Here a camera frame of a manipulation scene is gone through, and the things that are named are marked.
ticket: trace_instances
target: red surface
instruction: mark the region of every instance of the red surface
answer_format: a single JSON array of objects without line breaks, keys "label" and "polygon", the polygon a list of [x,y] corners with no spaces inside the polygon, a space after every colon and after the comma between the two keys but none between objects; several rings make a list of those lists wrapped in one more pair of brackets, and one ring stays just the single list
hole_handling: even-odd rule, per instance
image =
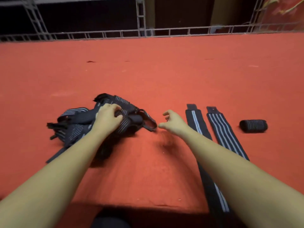
[{"label": "red surface", "polygon": [[[119,95],[157,122],[187,103],[217,106],[250,160],[304,193],[304,34],[226,35],[0,45],[0,197],[60,149],[47,122],[68,108]],[[265,119],[243,134],[242,119]],[[141,129],[104,167],[91,168],[76,203],[207,213],[195,158],[178,138]]]}]

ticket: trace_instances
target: person's right hand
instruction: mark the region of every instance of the person's right hand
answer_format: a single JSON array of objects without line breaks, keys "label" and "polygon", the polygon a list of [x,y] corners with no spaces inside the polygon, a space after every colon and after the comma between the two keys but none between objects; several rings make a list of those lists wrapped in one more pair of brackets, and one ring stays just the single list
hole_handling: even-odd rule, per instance
[{"label": "person's right hand", "polygon": [[185,123],[180,115],[172,110],[167,110],[163,113],[167,122],[162,122],[158,128],[165,129],[170,133],[181,137],[190,127]]}]

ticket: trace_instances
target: rolled black wrap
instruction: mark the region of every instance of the rolled black wrap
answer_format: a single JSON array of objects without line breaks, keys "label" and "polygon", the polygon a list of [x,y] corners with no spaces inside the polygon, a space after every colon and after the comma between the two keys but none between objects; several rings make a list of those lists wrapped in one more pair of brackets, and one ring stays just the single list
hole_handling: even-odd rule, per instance
[{"label": "rolled black wrap", "polygon": [[242,120],[240,121],[240,128],[245,133],[261,133],[268,129],[265,120]]}]

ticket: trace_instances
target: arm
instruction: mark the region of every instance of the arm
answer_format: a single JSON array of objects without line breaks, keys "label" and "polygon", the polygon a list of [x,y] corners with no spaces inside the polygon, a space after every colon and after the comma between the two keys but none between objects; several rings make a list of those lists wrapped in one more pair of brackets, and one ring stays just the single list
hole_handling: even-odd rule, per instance
[{"label": "arm", "polygon": [[0,227],[54,227],[104,139],[120,124],[105,104],[92,130],[0,202]]},{"label": "arm", "polygon": [[304,196],[191,129],[172,110],[159,128],[182,138],[248,227],[303,227]]}]

